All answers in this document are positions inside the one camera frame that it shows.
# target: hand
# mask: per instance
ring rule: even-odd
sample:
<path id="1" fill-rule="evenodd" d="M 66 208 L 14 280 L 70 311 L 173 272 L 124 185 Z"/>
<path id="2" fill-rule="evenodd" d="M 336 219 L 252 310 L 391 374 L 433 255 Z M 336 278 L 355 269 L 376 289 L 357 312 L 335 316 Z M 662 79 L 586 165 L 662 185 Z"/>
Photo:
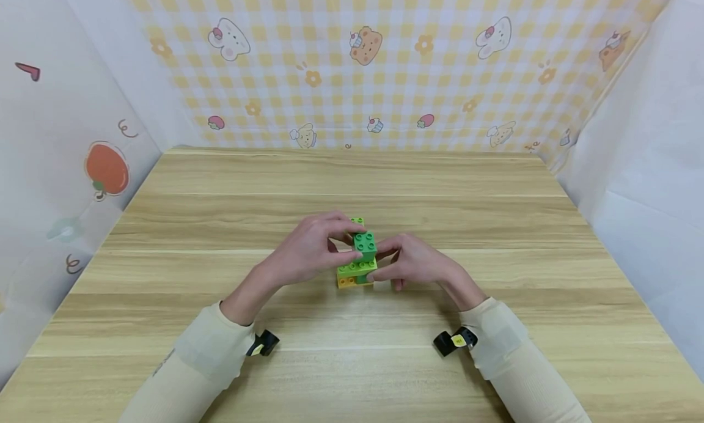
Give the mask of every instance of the hand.
<path id="1" fill-rule="evenodd" d="M 357 251 L 338 252 L 330 238 L 353 245 L 348 232 L 366 232 L 341 211 L 311 215 L 301 221 L 283 243 L 257 267 L 267 271 L 276 285 L 314 278 L 320 270 L 348 265 L 360 258 Z"/>
<path id="2" fill-rule="evenodd" d="M 330 241 L 334 238 L 352 246 L 348 232 L 366 232 L 366 229 L 341 211 L 308 216 L 224 299 L 221 312 L 232 322 L 250 325 L 266 301 L 283 285 L 307 281 L 320 270 L 348 265 L 361 257 L 357 251 L 338 252 Z"/>
<path id="3" fill-rule="evenodd" d="M 377 261 L 393 258 L 388 266 L 368 274 L 369 281 L 390 279 L 395 290 L 402 290 L 407 281 L 436 282 L 460 311 L 471 310 L 487 298 L 462 266 L 411 234 L 387 238 L 376 250 Z"/>

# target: light green lego brick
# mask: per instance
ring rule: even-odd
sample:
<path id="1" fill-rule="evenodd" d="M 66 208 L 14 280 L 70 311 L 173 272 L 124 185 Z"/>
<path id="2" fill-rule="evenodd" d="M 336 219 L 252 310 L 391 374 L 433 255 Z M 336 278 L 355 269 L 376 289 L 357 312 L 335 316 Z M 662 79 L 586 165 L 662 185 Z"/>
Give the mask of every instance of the light green lego brick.
<path id="1" fill-rule="evenodd" d="M 361 252 L 362 257 L 354 262 L 369 262 L 376 257 L 376 243 L 374 234 L 366 231 L 363 234 L 354 234 L 354 250 Z"/>
<path id="2" fill-rule="evenodd" d="M 337 267 L 337 277 L 350 278 L 351 276 L 366 275 L 372 270 L 376 270 L 376 258 L 369 262 L 353 262 L 350 265 Z"/>

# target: forearm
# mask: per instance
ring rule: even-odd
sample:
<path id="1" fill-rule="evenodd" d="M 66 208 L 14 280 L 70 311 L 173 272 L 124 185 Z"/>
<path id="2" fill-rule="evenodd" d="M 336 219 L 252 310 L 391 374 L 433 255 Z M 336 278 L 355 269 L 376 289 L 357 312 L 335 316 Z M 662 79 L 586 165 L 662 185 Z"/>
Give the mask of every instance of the forearm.
<path id="1" fill-rule="evenodd" d="M 494 386 L 516 422 L 591 421 L 504 303 L 488 298 L 472 310 L 460 312 L 460 318 L 478 338 L 471 350 L 475 366 Z"/>
<path id="2" fill-rule="evenodd" d="M 256 313 L 276 292 L 257 267 L 223 302 L 206 307 L 131 399 L 120 422 L 198 422 L 240 375 Z"/>

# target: orange flower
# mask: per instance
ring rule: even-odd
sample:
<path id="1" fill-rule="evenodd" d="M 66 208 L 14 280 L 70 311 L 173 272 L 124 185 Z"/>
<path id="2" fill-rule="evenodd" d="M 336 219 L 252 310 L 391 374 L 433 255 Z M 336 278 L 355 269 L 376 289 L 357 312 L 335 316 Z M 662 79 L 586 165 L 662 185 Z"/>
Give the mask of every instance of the orange flower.
<path id="1" fill-rule="evenodd" d="M 477 102 L 474 99 L 469 99 L 467 102 L 464 103 L 462 107 L 462 111 L 464 112 L 472 112 L 474 111 L 474 108 L 477 107 Z"/>
<path id="2" fill-rule="evenodd" d="M 556 72 L 556 68 L 545 69 L 545 71 L 543 71 L 543 74 L 538 77 L 538 82 L 540 82 L 541 85 L 547 84 L 548 82 L 552 81 L 552 79 L 555 77 Z"/>
<path id="3" fill-rule="evenodd" d="M 320 73 L 313 70 L 306 72 L 306 84 L 315 88 L 319 86 L 321 82 L 323 82 L 323 80 L 320 79 Z"/>
<path id="4" fill-rule="evenodd" d="M 173 51 L 162 38 L 152 38 L 149 40 L 152 43 L 152 51 L 162 57 L 171 57 Z"/>
<path id="5" fill-rule="evenodd" d="M 251 100 L 244 108 L 250 116 L 259 116 L 259 112 L 261 111 L 259 104 L 251 102 Z"/>
<path id="6" fill-rule="evenodd" d="M 421 35 L 418 37 L 418 42 L 416 43 L 416 51 L 424 56 L 426 53 L 433 51 L 433 38 L 432 35 Z"/>

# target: yellow sticker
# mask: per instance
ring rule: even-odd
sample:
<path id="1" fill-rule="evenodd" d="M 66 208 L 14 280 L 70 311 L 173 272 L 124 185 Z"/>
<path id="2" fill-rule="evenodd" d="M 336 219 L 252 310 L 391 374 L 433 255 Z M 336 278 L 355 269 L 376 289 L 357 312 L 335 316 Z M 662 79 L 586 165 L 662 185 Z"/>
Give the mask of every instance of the yellow sticker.
<path id="1" fill-rule="evenodd" d="M 467 342 L 464 340 L 464 338 L 460 334 L 456 334 L 456 335 L 452 336 L 452 341 L 457 348 L 460 348 L 460 347 L 467 345 Z"/>
<path id="2" fill-rule="evenodd" d="M 259 344 L 259 346 L 257 348 L 255 348 L 254 351 L 252 351 L 252 355 L 256 356 L 257 354 L 261 353 L 263 349 L 264 349 L 264 344 Z"/>

